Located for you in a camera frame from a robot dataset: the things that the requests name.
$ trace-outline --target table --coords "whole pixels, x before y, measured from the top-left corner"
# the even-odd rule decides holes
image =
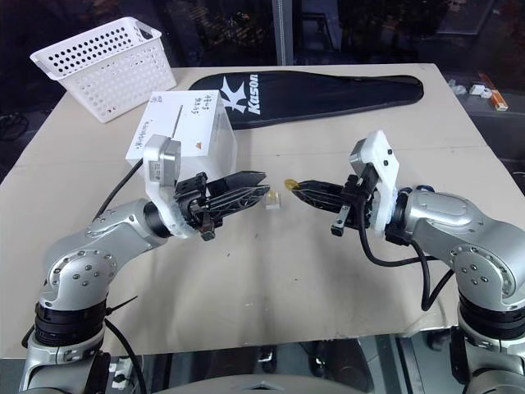
[[[129,262],[112,283],[108,305],[139,298],[110,319],[139,354],[412,333],[457,323],[450,281],[434,306],[420,310],[420,266],[369,263],[357,233],[330,233],[334,215],[298,201],[283,180],[343,183],[348,155],[371,131],[386,132],[400,163],[399,186],[430,184],[462,195],[486,214],[525,227],[523,195],[477,132],[432,64],[230,67],[174,70],[187,89],[226,71],[291,69],[346,76],[407,74],[424,84],[420,102],[374,112],[236,131],[238,170],[267,173],[281,209],[262,205],[225,219],[217,238],[170,239]],[[69,94],[0,185],[0,357],[24,357],[20,339],[34,320],[45,249],[84,228],[129,171],[124,156],[144,105],[106,125]],[[114,204],[144,197],[134,176]],[[371,239],[385,259],[409,248]],[[446,271],[432,263],[433,283]],[[124,354],[108,333],[103,345]]]

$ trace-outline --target white plastic basket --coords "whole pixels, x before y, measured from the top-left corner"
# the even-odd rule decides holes
[[[31,60],[60,82],[102,123],[176,85],[161,32],[126,17],[33,53]]]

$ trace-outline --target dark background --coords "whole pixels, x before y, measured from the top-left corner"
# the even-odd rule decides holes
[[[525,91],[521,0],[284,0],[289,64],[434,62]],[[53,108],[62,87],[30,60],[38,49],[122,16],[163,32],[172,66],[277,65],[271,0],[1,0],[0,114]]]

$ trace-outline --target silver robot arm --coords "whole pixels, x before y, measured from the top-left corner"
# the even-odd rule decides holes
[[[421,258],[376,259],[363,242],[365,227],[398,245],[416,244],[447,264],[459,289],[459,327],[452,328],[450,348],[453,375],[467,385],[467,394],[525,392],[525,231],[487,217],[465,198],[429,187],[397,193],[399,164],[382,131],[360,140],[349,161],[356,175],[343,186],[285,184],[305,203],[337,213],[332,234],[342,236],[346,227],[359,230],[373,263],[397,267]]]
[[[468,394],[525,392],[525,231],[455,195],[414,190],[397,208],[407,238],[456,273],[454,376]]]
[[[237,172],[213,182],[200,173],[178,181],[180,143],[155,135],[144,150],[146,191],[108,209],[52,245],[36,305],[20,391],[31,394],[105,392],[109,354],[100,347],[109,285],[124,265],[170,236],[205,240],[225,216],[255,205],[269,190],[262,172]]]
[[[167,242],[148,224],[155,214],[148,204],[139,199],[108,210],[49,249],[22,392],[36,387],[84,392],[103,341],[110,283],[128,261]]]

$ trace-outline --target small white object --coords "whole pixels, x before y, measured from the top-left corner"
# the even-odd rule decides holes
[[[467,93],[467,88],[465,88],[463,85],[455,85],[451,89],[456,96]]]
[[[125,17],[31,54],[99,121],[106,123],[176,85],[161,32]]]
[[[472,85],[468,93],[472,96],[479,96],[483,90],[485,90],[485,85]]]
[[[130,376],[131,376],[131,370],[133,369],[133,364],[131,363],[131,359],[129,357],[121,357],[118,359],[118,362],[116,363],[115,368],[115,375],[124,375],[126,380],[123,380],[122,382],[115,382],[112,381],[112,388],[116,388],[117,390],[124,390],[128,385],[130,384]]]
[[[180,141],[180,181],[199,172],[214,181],[235,171],[237,142],[218,90],[154,92],[126,154],[131,165],[152,135]]]
[[[489,99],[490,97],[492,97],[492,90],[485,88],[480,94],[480,96],[482,96],[483,99]]]
[[[349,157],[350,164],[355,169],[355,163],[371,163],[376,169],[379,181],[376,188],[379,193],[379,204],[371,217],[371,228],[376,236],[382,236],[386,224],[390,222],[397,199],[395,181],[399,171],[399,162],[394,155],[385,133],[374,131],[364,141],[363,146],[356,154]]]

